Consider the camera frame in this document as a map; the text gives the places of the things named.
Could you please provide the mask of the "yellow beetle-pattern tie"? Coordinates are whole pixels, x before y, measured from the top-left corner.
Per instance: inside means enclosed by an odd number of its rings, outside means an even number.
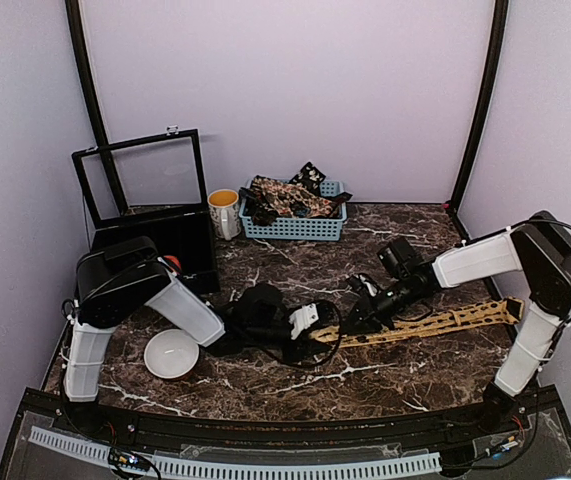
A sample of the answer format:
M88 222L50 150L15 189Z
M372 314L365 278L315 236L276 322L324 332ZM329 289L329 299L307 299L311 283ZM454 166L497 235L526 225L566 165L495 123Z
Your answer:
M515 325L524 316L525 302L514 297L500 301L476 303L454 310L431 314L417 321L398 321L396 328L383 327L367 334L344 334L340 348L395 343L414 338L428 338L493 325Z

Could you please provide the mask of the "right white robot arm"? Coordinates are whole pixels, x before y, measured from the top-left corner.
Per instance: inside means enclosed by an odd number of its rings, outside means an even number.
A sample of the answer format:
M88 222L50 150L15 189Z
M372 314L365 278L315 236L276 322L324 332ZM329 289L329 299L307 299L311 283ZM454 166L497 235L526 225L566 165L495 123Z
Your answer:
M512 420L517 396L550 360L571 323L571 225L543 210L431 260L424 259L404 236L388 242L377 255L395 282L382 289L366 276L349 278L359 299L340 326L344 335L392 328L395 314L441 290L508 272L524 274L529 308L475 413L475 424L482 432L499 432Z

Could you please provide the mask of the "white bowl orange outside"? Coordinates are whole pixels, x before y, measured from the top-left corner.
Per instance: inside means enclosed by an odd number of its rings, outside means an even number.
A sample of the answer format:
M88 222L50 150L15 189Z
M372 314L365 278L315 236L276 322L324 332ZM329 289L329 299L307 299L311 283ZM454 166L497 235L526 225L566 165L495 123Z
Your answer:
M189 335L179 329L169 329L149 340L144 363L152 375L163 380L176 380L192 371L199 354L199 345Z

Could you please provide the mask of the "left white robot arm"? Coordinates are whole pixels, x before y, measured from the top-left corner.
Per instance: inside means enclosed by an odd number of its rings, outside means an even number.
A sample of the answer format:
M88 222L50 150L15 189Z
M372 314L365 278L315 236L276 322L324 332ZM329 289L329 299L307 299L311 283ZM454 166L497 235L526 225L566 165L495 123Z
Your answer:
M68 421L85 436L106 427L105 412L92 402L111 336L142 307L214 356L256 348L280 364L314 369L328 363L341 344L327 346L311 337L316 328L341 325L330 301L289 308L277 288L258 283L238 300L215 307L189 288L180 261L160 255L146 236L93 250L78 261L75 296L61 306L72 326L61 390L71 401Z

